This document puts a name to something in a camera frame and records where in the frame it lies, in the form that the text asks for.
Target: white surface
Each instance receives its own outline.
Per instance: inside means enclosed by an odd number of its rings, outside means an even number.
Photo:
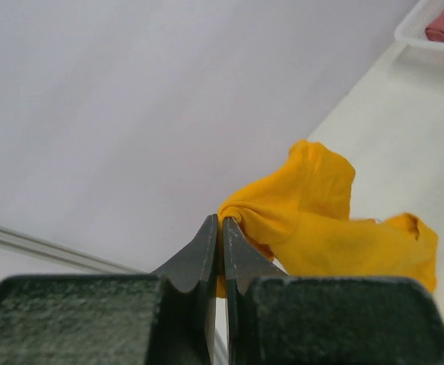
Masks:
[[[215,306],[215,328],[227,346],[227,308],[225,299],[217,298]]]
[[[425,28],[444,9],[444,0],[420,0],[398,25],[395,39],[413,47],[444,52],[444,43],[431,42],[425,35]]]
[[[354,165],[354,217],[412,211],[439,234],[444,316],[444,54],[395,43],[310,139]]]
[[[0,248],[0,281],[22,274],[79,274],[83,271]]]
[[[0,0],[0,225],[149,271],[275,170],[415,0]]]

